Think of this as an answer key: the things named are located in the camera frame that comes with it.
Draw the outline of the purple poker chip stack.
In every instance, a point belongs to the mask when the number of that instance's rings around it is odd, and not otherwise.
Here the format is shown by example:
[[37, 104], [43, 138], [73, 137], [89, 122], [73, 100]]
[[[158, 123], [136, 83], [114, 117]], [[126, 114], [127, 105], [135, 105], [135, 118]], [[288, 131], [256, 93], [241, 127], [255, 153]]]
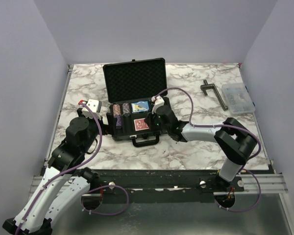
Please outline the purple poker chip stack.
[[123, 128], [123, 121], [121, 115], [115, 115], [116, 118], [116, 129], [122, 129]]

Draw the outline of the blue tan poker chip stack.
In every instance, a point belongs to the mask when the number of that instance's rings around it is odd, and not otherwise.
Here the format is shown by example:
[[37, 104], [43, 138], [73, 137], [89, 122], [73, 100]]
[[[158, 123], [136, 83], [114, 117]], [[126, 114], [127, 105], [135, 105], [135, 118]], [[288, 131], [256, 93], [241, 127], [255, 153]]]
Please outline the blue tan poker chip stack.
[[130, 112], [130, 105], [129, 105], [129, 103], [124, 103], [122, 105], [122, 111], [123, 111], [123, 115], [125, 117], [129, 117], [130, 116], [131, 112]]

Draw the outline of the black poker carrying case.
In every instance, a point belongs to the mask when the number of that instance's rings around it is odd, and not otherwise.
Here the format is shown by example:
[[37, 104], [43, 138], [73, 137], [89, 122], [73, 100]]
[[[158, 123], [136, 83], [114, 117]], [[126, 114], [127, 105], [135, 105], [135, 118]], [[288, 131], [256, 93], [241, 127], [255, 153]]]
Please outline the black poker carrying case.
[[166, 130], [152, 113], [151, 99], [160, 94], [170, 105], [165, 59], [106, 64], [102, 69], [109, 102], [107, 133], [135, 147], [156, 145]]

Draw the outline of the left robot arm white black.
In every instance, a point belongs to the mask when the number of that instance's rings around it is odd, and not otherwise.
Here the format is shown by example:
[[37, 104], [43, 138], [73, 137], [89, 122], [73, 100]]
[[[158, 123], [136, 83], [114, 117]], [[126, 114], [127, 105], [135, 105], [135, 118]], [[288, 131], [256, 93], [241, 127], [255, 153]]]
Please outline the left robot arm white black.
[[81, 170], [72, 186], [64, 191], [61, 188], [83, 165], [93, 142], [102, 141], [107, 134], [105, 127], [96, 114], [80, 114], [72, 119], [32, 197], [17, 216], [5, 220], [3, 229], [11, 235], [50, 235], [53, 225], [77, 198], [96, 192], [98, 175], [88, 167]]

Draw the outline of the red playing card deck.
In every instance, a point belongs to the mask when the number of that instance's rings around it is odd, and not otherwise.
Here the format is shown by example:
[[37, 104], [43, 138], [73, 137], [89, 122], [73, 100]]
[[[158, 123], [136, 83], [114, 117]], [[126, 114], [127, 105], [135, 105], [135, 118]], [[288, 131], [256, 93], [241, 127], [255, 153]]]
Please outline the red playing card deck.
[[135, 131], [142, 131], [142, 130], [148, 130], [149, 129], [149, 126], [145, 122], [145, 119], [144, 118], [135, 119], [133, 121], [134, 121]]

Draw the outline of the red tan poker chip stack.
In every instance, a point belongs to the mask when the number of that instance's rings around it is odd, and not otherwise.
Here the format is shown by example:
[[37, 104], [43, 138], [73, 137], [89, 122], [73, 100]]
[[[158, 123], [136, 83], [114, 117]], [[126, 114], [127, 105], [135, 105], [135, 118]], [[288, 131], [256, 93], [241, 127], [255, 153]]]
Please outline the red tan poker chip stack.
[[121, 116], [121, 107], [119, 104], [113, 105], [113, 115], [114, 116]]

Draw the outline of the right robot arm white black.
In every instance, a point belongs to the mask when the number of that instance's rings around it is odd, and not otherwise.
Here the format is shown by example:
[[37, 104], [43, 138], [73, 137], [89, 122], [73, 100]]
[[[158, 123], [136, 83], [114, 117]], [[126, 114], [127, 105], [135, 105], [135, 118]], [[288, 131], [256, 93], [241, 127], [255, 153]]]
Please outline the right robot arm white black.
[[216, 187], [222, 192], [233, 187], [233, 179], [249, 159], [261, 151], [259, 139], [235, 118], [229, 117], [221, 124], [192, 124], [178, 120], [173, 110], [165, 105], [145, 118], [151, 129], [167, 133], [176, 142], [207, 141], [219, 145], [226, 156]]

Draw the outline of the blue playing card deck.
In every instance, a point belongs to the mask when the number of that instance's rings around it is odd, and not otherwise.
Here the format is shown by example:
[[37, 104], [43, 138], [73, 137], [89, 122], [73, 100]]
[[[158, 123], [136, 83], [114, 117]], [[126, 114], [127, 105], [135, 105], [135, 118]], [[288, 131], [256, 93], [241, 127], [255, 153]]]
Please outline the blue playing card deck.
[[149, 102], [145, 101], [137, 101], [131, 103], [132, 113], [141, 113], [149, 111]]

